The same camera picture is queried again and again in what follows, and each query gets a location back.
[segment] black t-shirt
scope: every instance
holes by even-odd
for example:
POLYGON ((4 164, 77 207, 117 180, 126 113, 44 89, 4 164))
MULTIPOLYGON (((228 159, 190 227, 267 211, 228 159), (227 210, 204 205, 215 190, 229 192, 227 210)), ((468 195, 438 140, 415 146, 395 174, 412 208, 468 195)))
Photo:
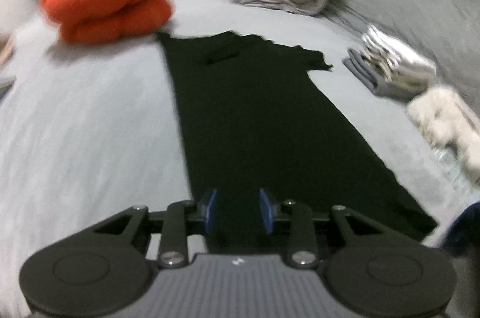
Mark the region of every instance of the black t-shirt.
POLYGON ((259 188, 314 211, 341 204, 416 240, 436 226, 311 82, 308 70, 330 68, 321 52, 232 32, 157 38, 174 83, 193 197, 219 189, 211 251, 268 248, 259 188))

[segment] gray gripper base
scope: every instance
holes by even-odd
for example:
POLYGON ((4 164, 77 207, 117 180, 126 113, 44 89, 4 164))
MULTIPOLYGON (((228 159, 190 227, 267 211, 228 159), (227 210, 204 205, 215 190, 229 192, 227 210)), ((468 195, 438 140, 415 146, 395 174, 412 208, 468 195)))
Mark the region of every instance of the gray gripper base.
POLYGON ((137 302, 108 318, 359 318, 310 270, 280 256, 197 255, 159 273, 137 302))

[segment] white bed surface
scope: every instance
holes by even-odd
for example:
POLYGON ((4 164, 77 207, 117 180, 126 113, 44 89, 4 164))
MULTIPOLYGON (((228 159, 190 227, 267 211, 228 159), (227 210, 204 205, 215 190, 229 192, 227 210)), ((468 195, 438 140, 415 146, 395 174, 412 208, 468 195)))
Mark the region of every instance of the white bed surface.
MULTIPOLYGON (((373 97, 343 67, 346 48, 358 46, 344 29, 229 0, 174 1, 169 27, 177 35, 234 30, 323 51, 334 70, 310 72, 312 81, 400 183, 444 225, 465 208, 467 192, 452 189, 404 107, 373 97)), ((34 251, 131 205, 162 210, 190 195, 169 75, 153 37, 69 47, 35 15, 17 41, 3 74, 17 81, 0 105, 2 318, 28 312, 17 276, 34 251)), ((190 246, 203 249, 199 239, 190 246)))

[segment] white logo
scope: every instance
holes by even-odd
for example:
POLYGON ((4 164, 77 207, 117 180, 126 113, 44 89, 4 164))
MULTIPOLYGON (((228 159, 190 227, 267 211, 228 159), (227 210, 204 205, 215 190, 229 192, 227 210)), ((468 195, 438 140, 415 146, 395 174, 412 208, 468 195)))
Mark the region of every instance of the white logo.
POLYGON ((233 265, 236 265, 237 267, 242 265, 242 264, 245 264, 245 260, 241 257, 237 258, 236 260, 233 260, 232 261, 232 264, 233 265))

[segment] orange pumpkin plush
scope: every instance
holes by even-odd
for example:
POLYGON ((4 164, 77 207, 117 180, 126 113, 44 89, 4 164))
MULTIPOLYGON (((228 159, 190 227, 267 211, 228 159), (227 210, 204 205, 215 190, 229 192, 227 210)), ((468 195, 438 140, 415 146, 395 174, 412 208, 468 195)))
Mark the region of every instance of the orange pumpkin plush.
POLYGON ((168 0, 40 0, 46 16, 60 23, 71 43, 107 43, 150 33, 172 15, 168 0))

